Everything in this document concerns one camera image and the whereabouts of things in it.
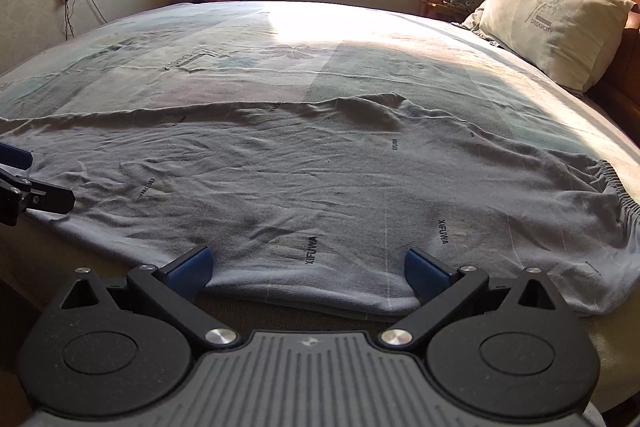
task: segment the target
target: gray fabric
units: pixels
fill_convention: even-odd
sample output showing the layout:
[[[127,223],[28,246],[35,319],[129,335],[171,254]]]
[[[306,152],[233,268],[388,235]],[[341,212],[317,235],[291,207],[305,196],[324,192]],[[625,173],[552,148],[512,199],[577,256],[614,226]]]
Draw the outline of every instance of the gray fabric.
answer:
[[[69,241],[163,265],[198,243],[215,291],[402,315],[417,245],[452,266],[549,270],[579,312],[638,279],[640,210],[604,161],[495,136],[396,94],[0,122],[33,178],[74,188]]]

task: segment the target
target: metal screw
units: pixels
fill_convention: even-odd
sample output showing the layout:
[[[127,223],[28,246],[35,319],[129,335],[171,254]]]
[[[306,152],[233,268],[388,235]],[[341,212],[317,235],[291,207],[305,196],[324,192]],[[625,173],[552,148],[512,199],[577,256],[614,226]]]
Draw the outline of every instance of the metal screw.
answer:
[[[380,340],[389,346],[406,346],[414,336],[406,330],[386,330],[380,335]]]
[[[207,331],[204,338],[209,344],[226,346],[226,344],[234,343],[238,339],[238,334],[227,328],[216,328],[214,330]]]

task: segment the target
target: metal pin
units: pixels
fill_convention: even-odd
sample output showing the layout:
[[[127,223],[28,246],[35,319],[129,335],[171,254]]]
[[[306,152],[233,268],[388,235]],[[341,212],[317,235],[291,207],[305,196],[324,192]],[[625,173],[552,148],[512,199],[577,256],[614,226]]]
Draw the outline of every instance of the metal pin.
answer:
[[[209,344],[226,346],[226,344],[234,343],[238,339],[238,334],[228,328],[216,328],[207,331],[204,338]]]
[[[380,340],[389,346],[406,346],[414,336],[406,330],[386,330],[380,335]]]

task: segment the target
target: nightstand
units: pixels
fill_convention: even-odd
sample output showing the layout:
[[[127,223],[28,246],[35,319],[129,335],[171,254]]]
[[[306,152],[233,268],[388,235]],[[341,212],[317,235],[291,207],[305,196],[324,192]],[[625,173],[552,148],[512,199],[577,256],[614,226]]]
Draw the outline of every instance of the nightstand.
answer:
[[[469,17],[469,13],[464,10],[459,10],[446,4],[436,4],[434,2],[427,3],[429,10],[427,17],[429,19],[436,19],[444,22],[464,22]]]

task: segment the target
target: blue gripper pad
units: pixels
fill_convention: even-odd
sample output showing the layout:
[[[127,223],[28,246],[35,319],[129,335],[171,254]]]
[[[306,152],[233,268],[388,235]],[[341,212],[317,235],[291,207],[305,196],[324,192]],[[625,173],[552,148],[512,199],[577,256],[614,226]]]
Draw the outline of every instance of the blue gripper pad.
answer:
[[[418,296],[430,301],[458,280],[458,273],[419,248],[410,248],[404,254],[404,278]]]
[[[164,283],[179,296],[191,300],[211,279],[213,255],[208,247],[186,255],[190,257],[175,268],[172,269],[172,263],[165,267],[169,270],[165,272]]]
[[[33,156],[29,151],[18,149],[7,143],[0,143],[0,164],[26,171],[32,163]]]

